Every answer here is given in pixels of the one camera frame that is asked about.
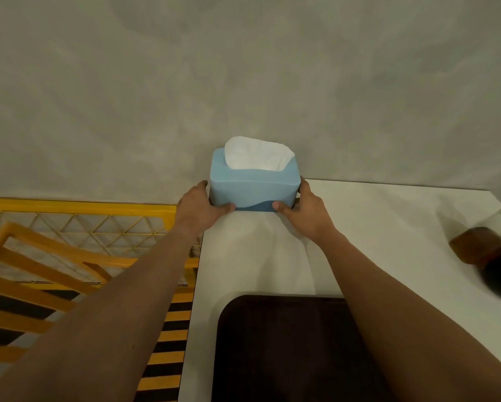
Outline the person's left hand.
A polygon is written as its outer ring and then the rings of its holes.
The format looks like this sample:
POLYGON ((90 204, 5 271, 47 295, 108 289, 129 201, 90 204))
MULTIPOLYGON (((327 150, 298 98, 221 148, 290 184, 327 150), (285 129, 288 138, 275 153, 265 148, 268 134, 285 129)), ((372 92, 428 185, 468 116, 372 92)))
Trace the person's left hand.
POLYGON ((208 217, 212 203, 208 198, 207 185, 207 180, 203 180, 180 198, 170 236, 192 243, 218 221, 208 217))

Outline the brown glass jar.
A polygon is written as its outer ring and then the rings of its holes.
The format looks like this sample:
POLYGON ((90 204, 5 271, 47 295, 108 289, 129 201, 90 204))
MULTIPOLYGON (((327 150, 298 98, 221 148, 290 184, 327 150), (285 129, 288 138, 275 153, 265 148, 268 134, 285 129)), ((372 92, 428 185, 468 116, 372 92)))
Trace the brown glass jar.
POLYGON ((449 246, 501 298, 501 210, 454 237, 449 246))

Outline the dark brown tray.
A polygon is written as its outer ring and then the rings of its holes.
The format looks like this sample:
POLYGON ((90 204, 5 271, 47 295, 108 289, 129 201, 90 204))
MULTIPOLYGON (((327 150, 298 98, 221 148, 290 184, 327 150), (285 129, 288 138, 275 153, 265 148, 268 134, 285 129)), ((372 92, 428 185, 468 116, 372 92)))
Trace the dark brown tray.
POLYGON ((220 314, 211 402, 398 402, 346 300, 242 295, 220 314))

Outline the person's right forearm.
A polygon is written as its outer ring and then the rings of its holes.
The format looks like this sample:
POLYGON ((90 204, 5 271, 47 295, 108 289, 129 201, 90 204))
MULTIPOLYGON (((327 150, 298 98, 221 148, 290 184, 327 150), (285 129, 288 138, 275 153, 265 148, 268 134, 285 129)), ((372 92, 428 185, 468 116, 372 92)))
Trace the person's right forearm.
POLYGON ((314 242, 398 398, 501 402, 501 362, 470 333, 381 270, 336 229, 314 242))

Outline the white tissue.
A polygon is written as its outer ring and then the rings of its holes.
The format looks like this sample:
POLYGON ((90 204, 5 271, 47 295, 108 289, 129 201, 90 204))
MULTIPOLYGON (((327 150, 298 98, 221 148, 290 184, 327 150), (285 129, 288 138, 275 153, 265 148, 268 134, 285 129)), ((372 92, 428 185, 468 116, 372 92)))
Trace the white tissue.
POLYGON ((287 146, 270 141, 236 136, 224 147, 227 166, 236 170, 283 171, 295 154, 287 146))

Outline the yellow metal mesh rack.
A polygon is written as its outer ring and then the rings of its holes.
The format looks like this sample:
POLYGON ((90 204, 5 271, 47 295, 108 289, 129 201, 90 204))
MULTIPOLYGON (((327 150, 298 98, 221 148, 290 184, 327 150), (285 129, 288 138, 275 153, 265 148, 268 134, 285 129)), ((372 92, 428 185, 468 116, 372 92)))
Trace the yellow metal mesh rack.
POLYGON ((103 284, 165 237, 176 206, 0 198, 0 277, 103 284))

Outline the person's right hand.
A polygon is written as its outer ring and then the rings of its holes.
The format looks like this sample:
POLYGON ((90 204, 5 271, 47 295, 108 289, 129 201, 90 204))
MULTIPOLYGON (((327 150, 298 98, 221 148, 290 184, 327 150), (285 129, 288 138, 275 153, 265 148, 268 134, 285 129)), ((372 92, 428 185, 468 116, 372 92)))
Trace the person's right hand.
POLYGON ((322 244, 338 233, 322 198, 315 195, 309 183, 300 178, 299 186, 300 215, 295 220, 287 220, 302 236, 315 244, 322 244))

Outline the person's left forearm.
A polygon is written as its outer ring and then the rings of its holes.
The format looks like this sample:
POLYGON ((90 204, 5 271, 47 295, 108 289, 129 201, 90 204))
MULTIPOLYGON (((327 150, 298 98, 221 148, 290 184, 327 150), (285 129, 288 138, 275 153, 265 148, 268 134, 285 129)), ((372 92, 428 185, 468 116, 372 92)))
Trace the person's left forearm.
POLYGON ((174 227, 80 301, 0 378, 0 402, 133 402, 197 236, 174 227))

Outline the blue tissue box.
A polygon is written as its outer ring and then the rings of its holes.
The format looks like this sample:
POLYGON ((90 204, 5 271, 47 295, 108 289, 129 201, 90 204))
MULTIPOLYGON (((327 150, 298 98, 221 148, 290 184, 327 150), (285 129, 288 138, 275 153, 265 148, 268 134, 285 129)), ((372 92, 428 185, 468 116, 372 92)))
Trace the blue tissue box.
POLYGON ((282 171, 232 169, 224 148, 218 148, 212 156, 209 199, 215 206, 232 203, 237 210, 273 212, 273 202, 293 207, 300 182, 295 158, 282 171))

